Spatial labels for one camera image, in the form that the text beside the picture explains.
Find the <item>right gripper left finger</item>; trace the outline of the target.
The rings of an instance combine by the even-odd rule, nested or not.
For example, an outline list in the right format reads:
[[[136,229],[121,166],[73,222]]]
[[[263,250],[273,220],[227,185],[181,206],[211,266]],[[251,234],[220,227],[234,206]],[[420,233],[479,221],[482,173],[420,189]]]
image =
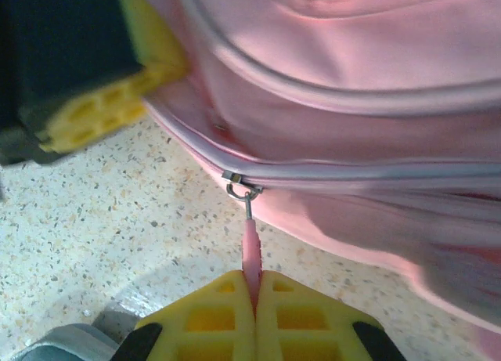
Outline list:
[[[112,360],[254,360],[254,312],[234,270],[142,318]]]

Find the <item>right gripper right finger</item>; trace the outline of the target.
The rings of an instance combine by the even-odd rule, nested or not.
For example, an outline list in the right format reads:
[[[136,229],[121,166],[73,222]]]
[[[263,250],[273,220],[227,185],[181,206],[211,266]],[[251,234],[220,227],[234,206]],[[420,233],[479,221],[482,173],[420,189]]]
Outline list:
[[[258,360],[403,360],[372,316],[281,273],[263,272]]]

